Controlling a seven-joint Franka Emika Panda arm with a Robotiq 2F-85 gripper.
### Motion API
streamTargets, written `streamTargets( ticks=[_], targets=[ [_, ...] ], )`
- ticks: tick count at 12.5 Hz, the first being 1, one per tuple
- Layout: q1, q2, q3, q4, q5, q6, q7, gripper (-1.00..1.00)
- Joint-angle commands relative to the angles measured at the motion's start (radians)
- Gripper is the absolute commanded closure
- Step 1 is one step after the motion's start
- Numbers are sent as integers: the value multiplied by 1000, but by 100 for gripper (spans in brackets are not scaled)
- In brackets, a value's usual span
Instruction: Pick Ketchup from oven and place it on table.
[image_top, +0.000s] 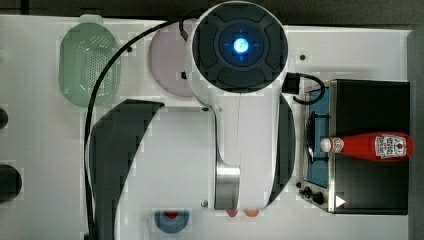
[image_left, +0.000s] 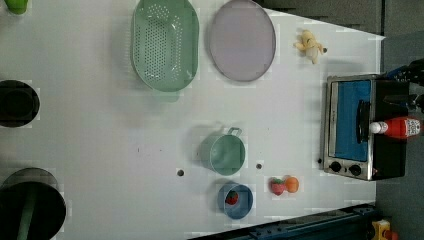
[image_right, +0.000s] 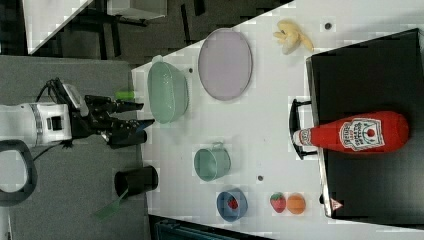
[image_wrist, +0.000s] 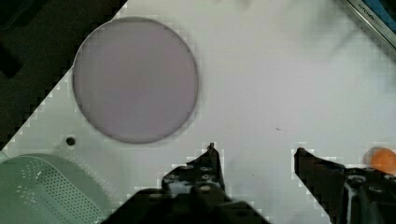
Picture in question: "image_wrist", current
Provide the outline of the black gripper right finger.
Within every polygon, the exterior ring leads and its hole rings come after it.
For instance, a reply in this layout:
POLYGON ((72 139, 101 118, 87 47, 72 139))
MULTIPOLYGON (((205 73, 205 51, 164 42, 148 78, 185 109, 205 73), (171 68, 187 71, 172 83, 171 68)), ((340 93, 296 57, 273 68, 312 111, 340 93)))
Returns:
POLYGON ((347 168, 299 147, 294 172, 332 224, 396 224, 395 177, 374 168, 347 168))

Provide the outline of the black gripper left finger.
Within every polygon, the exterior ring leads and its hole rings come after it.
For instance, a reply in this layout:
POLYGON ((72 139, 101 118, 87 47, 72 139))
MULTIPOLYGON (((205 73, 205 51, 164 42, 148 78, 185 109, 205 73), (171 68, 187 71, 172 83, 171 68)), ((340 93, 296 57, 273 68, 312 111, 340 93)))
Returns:
POLYGON ((102 224, 271 224, 248 203, 227 196, 219 153, 178 166, 158 189, 141 189, 102 224))

